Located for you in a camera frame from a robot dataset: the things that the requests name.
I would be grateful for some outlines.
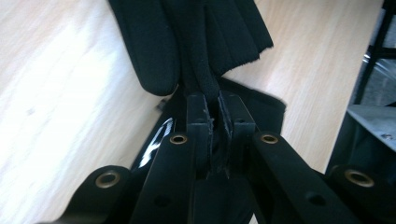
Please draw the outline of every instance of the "wooden floor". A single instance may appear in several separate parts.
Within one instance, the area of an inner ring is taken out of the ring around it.
[[[323,171],[381,0],[258,0],[275,47],[226,77],[282,99],[283,136]],[[0,223],[51,221],[93,170],[128,167],[159,112],[109,5],[0,0]]]

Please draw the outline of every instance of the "metal rivet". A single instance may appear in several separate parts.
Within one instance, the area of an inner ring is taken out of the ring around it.
[[[278,140],[275,136],[271,134],[264,134],[262,136],[262,141],[267,144],[276,144]]]
[[[95,184],[100,189],[108,189],[115,186],[120,181],[120,174],[110,170],[96,178]]]
[[[386,140],[393,140],[393,136],[388,133],[381,134],[381,137],[385,138]]]
[[[360,171],[346,170],[345,176],[350,182],[364,188],[371,188],[375,184],[374,180],[370,176]]]
[[[172,144],[175,145],[181,145],[187,142],[187,136],[183,135],[183,134],[178,134],[175,136],[172,136],[170,139]]]

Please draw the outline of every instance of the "black metal bar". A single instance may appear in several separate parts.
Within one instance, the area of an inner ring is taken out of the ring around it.
[[[186,104],[183,89],[179,87],[172,95],[172,98],[163,106],[163,112],[137,154],[136,159],[131,166],[131,171],[135,171],[141,167],[142,161],[145,160],[145,154],[151,150],[153,144],[158,147],[160,144],[157,143],[161,143],[162,137],[166,134],[186,131]],[[171,130],[165,130],[167,127],[164,129],[164,125],[170,125]]]
[[[396,4],[394,1],[386,1],[384,3],[384,8],[386,10],[385,16],[382,19],[381,26],[378,30],[378,33],[375,38],[375,43],[372,47],[371,50],[371,55],[370,55],[370,60],[366,65],[366,68],[364,69],[362,75],[361,75],[361,81],[358,84],[358,90],[356,93],[356,98],[354,101],[355,105],[358,105],[361,103],[361,100],[363,99],[364,91],[367,86],[367,83],[369,81],[370,75],[372,74],[375,63],[380,58],[380,51],[383,47],[385,37],[387,36],[387,32],[390,26],[390,23],[392,22],[393,15],[395,12]]]
[[[396,189],[353,165],[336,166],[328,184],[363,223],[396,223]]]
[[[194,156],[188,135],[165,136],[130,223],[192,223]]]
[[[360,223],[278,134],[256,133],[249,181],[259,223]]]
[[[198,178],[207,178],[210,171],[212,122],[204,95],[202,93],[190,95],[187,98],[187,134],[193,137]]]
[[[395,59],[396,58],[396,49],[382,48],[378,52],[378,54],[379,54],[378,58],[381,58],[381,59]]]
[[[62,216],[52,224],[127,223],[134,209],[132,174],[106,166],[91,173],[74,193]]]
[[[227,118],[224,119],[228,119],[231,124],[227,175],[229,177],[240,176],[243,174],[246,150],[256,129],[256,123],[239,96],[222,91],[220,99],[223,101],[223,116],[227,114]]]

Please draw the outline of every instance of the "round hole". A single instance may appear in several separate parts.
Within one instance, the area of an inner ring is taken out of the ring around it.
[[[308,192],[308,193],[306,193],[305,198],[313,205],[316,205],[316,206],[326,205],[326,200],[323,198],[323,196],[321,196],[318,193]]]
[[[271,134],[265,134],[262,136],[262,141],[267,144],[275,144],[277,143],[277,138]]]
[[[167,196],[158,195],[155,197],[154,203],[159,207],[166,207],[171,203],[171,199]]]
[[[237,122],[237,123],[245,123],[245,120],[244,119],[236,119],[235,122]]]
[[[182,134],[178,134],[171,137],[171,143],[175,145],[181,145],[187,142],[187,137]]]
[[[108,189],[120,181],[120,174],[115,171],[107,171],[96,178],[95,184],[100,189]]]
[[[364,188],[370,188],[375,184],[370,176],[356,170],[346,170],[345,176],[350,182]]]

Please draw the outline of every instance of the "black cloth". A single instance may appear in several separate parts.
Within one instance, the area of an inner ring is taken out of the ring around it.
[[[253,0],[109,0],[142,87],[219,94],[217,77],[273,46]]]

